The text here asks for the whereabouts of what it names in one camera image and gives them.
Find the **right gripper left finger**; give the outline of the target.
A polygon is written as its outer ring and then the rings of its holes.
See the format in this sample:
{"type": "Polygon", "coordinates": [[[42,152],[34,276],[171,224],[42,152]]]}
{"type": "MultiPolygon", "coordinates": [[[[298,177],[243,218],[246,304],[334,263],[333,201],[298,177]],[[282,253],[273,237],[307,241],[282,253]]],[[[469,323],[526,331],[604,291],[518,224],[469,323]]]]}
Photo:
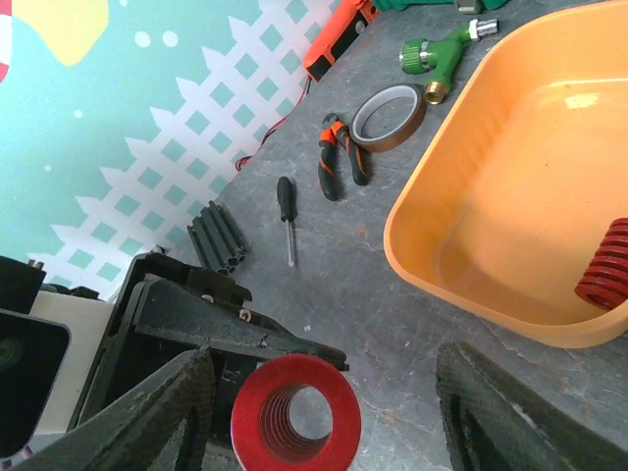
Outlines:
{"type": "Polygon", "coordinates": [[[215,377],[210,350],[188,350],[15,470],[199,470],[215,377]]]}

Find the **black handle screwdriver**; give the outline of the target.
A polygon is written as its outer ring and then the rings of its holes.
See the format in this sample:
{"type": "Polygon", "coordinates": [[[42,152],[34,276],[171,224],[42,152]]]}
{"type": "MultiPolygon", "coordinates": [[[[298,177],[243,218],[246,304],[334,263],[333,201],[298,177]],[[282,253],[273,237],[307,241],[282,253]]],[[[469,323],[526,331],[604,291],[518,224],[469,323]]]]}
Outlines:
{"type": "Polygon", "coordinates": [[[277,198],[280,207],[280,219],[285,224],[287,236],[288,265],[295,266],[295,245],[293,234],[293,220],[296,215],[295,194],[291,180],[282,176],[278,179],[277,198]]]}

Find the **red small spring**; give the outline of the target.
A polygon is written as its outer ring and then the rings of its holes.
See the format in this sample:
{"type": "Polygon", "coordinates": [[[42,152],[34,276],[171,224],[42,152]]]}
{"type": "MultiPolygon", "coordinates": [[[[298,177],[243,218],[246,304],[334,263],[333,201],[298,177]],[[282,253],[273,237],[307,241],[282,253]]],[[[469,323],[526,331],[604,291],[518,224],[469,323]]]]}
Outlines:
{"type": "Polygon", "coordinates": [[[627,300],[627,219],[614,220],[574,292],[584,301],[610,311],[627,300]]]}

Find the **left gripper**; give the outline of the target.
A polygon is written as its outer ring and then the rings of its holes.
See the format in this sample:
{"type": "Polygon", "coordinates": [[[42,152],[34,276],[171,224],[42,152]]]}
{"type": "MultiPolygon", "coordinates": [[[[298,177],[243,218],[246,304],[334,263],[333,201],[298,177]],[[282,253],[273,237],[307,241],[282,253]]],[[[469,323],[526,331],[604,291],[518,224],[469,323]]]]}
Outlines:
{"type": "Polygon", "coordinates": [[[216,396],[212,432],[228,432],[236,396],[259,363],[291,353],[348,370],[345,353],[306,340],[248,307],[251,292],[220,273],[159,253],[138,255],[123,282],[71,419],[95,416],[178,354],[209,347],[216,396]]]}

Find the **orange plastic tray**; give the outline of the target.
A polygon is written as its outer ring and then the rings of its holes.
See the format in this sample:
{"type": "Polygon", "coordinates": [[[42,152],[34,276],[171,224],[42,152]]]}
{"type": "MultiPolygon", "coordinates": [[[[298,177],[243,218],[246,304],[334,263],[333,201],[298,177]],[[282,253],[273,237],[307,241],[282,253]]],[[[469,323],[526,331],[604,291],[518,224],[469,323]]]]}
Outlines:
{"type": "Polygon", "coordinates": [[[627,5],[540,17],[480,62],[384,232],[410,284],[539,342],[621,336],[575,287],[627,213],[627,5]]]}

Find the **orange multimeter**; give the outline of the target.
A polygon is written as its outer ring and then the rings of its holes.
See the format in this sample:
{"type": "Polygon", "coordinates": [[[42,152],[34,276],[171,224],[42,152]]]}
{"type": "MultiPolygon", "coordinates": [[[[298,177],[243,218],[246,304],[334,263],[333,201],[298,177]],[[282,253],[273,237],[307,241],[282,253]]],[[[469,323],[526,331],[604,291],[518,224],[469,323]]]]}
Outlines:
{"type": "Polygon", "coordinates": [[[303,58],[309,77],[319,81],[378,14],[372,1],[340,1],[303,58]]]}

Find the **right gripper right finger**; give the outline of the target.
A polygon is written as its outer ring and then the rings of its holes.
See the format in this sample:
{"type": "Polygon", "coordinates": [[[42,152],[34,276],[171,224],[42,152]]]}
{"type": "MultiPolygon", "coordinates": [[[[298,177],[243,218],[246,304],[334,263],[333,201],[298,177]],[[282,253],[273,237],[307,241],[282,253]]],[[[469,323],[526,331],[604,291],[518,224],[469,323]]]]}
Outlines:
{"type": "Polygon", "coordinates": [[[466,342],[442,345],[436,389],[454,470],[625,470],[627,451],[466,342]]]}

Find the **red large spring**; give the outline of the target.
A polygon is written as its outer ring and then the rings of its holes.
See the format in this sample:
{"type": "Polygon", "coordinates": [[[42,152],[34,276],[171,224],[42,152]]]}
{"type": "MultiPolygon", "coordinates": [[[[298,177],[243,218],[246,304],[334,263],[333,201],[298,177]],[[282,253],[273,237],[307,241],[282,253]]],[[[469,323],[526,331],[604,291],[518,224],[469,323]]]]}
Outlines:
{"type": "Polygon", "coordinates": [[[349,381],[313,355],[264,363],[235,399],[231,439],[243,470],[347,470],[360,438],[361,412],[349,381]]]}

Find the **black aluminium extrusion piece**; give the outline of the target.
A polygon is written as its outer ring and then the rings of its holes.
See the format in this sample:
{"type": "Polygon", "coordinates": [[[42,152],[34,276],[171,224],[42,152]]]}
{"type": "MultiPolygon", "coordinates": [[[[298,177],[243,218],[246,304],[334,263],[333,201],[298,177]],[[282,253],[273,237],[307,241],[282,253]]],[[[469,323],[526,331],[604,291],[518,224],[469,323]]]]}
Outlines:
{"type": "Polygon", "coordinates": [[[195,253],[204,268],[229,275],[244,261],[246,250],[223,209],[209,201],[187,226],[195,253]]]}

